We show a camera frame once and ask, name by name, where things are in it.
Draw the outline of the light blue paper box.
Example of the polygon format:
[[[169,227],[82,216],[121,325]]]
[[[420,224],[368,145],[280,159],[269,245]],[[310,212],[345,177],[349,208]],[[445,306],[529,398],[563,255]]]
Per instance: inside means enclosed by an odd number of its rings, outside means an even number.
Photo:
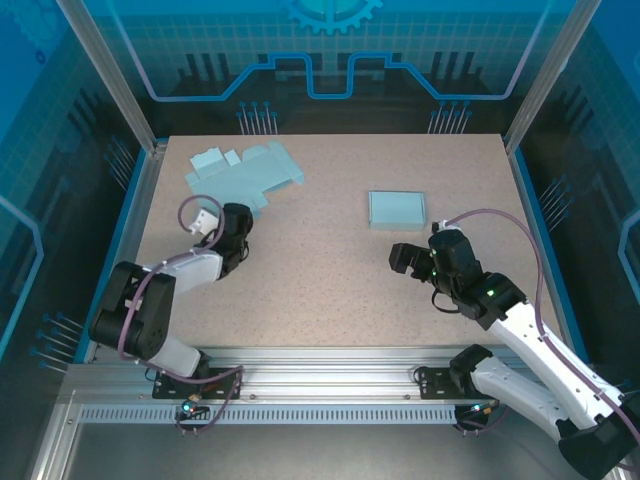
[[[208,195],[221,204],[243,204],[255,218],[268,205],[267,192],[304,182],[302,169],[275,140],[241,153],[209,148],[189,162],[192,171],[185,175],[185,181],[193,195]]]
[[[426,226],[422,192],[370,191],[369,228],[387,231],[421,231]]]

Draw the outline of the blue table border strip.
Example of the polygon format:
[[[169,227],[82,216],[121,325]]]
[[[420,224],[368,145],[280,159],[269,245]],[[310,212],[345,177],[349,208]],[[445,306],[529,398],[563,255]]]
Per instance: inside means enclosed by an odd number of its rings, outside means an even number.
[[[103,294],[104,288],[106,287],[112,267],[116,262],[116,256],[119,248],[121,247],[123,236],[124,236],[125,225],[132,208],[134,196],[138,187],[142,170],[146,164],[146,159],[147,159],[147,153],[144,150],[140,150],[136,159],[136,163],[134,166],[131,180],[129,182],[129,186],[127,187],[127,190],[126,190],[126,194],[125,194],[123,204],[115,225],[111,242],[109,244],[109,249],[105,257],[103,268],[101,270],[101,274],[99,276],[98,283],[96,285],[95,294],[89,307],[87,320],[86,320],[85,326],[83,327],[81,337],[78,343],[78,347],[74,355],[74,359],[72,360],[73,364],[80,364],[80,363],[86,362],[86,356],[87,356],[87,352],[89,350],[89,346],[91,342],[88,335],[89,326],[90,326],[91,320],[93,319],[94,314],[98,309],[100,299]]]
[[[542,207],[520,148],[509,155],[509,161],[529,228],[540,251],[546,295],[553,307],[559,336],[581,360],[589,363],[588,352],[544,221]]]

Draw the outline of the grey metal bottom panel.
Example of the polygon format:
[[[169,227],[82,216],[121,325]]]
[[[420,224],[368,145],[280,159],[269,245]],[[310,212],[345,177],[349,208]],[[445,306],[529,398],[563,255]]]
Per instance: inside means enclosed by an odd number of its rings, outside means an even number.
[[[583,480],[517,416],[478,437],[450,426],[82,427],[67,480]]]

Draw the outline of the aluminium side rail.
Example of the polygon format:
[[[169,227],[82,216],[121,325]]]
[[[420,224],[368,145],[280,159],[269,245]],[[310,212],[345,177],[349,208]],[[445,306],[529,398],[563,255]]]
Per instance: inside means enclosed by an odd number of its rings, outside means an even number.
[[[146,164],[142,170],[114,266],[122,260],[134,261],[137,258],[154,191],[166,154],[168,138],[161,138],[159,142],[165,144],[165,146],[160,148],[155,156],[147,154]]]

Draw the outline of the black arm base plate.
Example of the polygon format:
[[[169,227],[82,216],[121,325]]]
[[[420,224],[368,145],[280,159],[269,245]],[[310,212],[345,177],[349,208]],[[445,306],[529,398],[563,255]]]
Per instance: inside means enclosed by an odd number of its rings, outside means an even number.
[[[178,382],[165,374],[147,368],[145,378],[153,383],[153,399],[186,400],[191,396],[198,396],[204,400],[224,400],[231,390],[237,374],[216,382],[194,385]]]
[[[479,392],[466,378],[460,380],[449,368],[420,366],[413,371],[422,400],[480,400],[489,396]]]

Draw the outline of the aluminium frame beam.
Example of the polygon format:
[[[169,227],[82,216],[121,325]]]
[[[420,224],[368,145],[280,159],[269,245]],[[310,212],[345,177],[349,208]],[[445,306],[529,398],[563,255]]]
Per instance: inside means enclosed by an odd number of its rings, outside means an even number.
[[[446,367],[459,346],[209,348],[215,367],[245,369],[240,401],[254,404],[417,404],[413,372]],[[144,368],[99,348],[89,364],[71,365],[57,403],[153,403]]]

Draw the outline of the aluminium frame post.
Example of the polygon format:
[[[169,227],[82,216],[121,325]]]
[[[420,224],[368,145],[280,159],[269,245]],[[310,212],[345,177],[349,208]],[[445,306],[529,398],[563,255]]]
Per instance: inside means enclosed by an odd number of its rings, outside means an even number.
[[[533,124],[560,74],[566,68],[601,2],[602,0],[576,0],[507,131],[505,152],[508,157],[515,156],[516,149]]]
[[[165,146],[153,133],[116,59],[83,0],[55,0],[143,150],[155,156]]]

